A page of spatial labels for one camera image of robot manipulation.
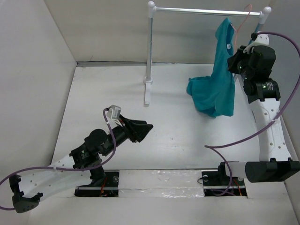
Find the pink wire hanger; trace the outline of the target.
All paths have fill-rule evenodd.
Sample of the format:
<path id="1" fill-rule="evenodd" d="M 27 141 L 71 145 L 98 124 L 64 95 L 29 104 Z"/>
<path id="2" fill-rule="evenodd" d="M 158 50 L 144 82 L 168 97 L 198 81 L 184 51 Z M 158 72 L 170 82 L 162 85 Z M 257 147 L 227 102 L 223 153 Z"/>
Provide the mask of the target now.
<path id="1" fill-rule="evenodd" d="M 237 50 L 237 40 L 238 40 L 238 36 L 239 36 L 239 33 L 240 33 L 240 30 L 243 26 L 243 24 L 247 21 L 247 19 L 249 18 L 250 16 L 250 13 L 252 12 L 252 4 L 248 4 L 244 7 L 244 10 L 247 9 L 247 16 L 245 17 L 245 19 L 242 21 L 242 23 L 239 25 L 239 27 L 236 29 L 233 25 L 233 29 L 235 31 L 235 38 L 234 38 L 234 49 Z"/>

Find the teal t shirt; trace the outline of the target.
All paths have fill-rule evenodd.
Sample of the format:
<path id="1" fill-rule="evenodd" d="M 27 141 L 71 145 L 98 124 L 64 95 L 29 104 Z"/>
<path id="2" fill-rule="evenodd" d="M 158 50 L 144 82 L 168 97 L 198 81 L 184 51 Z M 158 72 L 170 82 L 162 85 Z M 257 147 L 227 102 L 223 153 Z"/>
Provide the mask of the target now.
<path id="1" fill-rule="evenodd" d="M 231 117 L 234 113 L 235 84 L 227 63 L 234 54 L 234 32 L 231 21 L 224 19 L 215 33 L 217 46 L 212 74 L 188 81 L 187 94 L 192 97 L 196 110 L 212 118 Z"/>

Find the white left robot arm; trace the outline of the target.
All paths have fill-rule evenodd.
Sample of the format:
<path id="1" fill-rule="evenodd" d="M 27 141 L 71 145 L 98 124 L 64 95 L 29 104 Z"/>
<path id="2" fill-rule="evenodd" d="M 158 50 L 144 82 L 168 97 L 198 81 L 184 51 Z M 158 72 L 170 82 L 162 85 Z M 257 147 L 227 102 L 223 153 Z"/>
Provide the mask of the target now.
<path id="1" fill-rule="evenodd" d="M 38 167 L 28 175 L 21 176 L 17 172 L 9 177 L 13 210 L 25 213 L 46 198 L 67 189 L 103 185 L 106 180 L 105 162 L 100 157 L 112 158 L 123 142 L 139 143 L 153 129 L 153 125 L 144 120 L 120 116 L 119 121 L 120 124 L 109 133 L 102 129 L 93 130 L 82 145 L 52 165 Z"/>

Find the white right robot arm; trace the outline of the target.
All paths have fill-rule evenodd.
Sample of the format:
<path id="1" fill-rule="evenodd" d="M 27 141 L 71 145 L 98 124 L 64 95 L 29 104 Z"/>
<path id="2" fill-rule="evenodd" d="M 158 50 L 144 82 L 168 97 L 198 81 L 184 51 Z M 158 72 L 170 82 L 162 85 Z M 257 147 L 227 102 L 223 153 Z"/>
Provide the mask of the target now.
<path id="1" fill-rule="evenodd" d="M 282 182 L 300 170 L 300 163 L 292 160 L 285 145 L 281 120 L 276 118 L 280 91 L 278 83 L 270 78 L 275 60 L 275 51 L 265 45 L 242 45 L 227 60 L 229 72 L 240 75 L 243 80 L 257 130 L 270 126 L 258 135 L 259 160 L 244 163 L 241 176 L 251 183 Z"/>

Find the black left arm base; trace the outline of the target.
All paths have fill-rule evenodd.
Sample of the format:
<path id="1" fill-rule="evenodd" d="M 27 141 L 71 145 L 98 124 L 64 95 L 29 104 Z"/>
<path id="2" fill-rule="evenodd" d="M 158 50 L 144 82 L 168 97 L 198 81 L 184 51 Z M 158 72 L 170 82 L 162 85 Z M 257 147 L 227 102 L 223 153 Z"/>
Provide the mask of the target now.
<path id="1" fill-rule="evenodd" d="M 91 182 L 89 185 L 82 185 L 75 188 L 76 197 L 118 197 L 120 170 L 104 170 L 105 177 L 99 182 Z"/>

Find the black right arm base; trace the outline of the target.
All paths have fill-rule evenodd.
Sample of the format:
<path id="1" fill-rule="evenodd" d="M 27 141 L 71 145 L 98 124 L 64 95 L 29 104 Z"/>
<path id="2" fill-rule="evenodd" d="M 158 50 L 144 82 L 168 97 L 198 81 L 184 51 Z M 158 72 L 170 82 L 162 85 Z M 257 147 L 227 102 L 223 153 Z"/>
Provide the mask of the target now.
<path id="1" fill-rule="evenodd" d="M 204 169 L 197 182 L 203 186 L 204 196 L 244 196 L 247 197 L 245 182 L 226 175 L 227 166 L 224 162 L 216 169 Z"/>

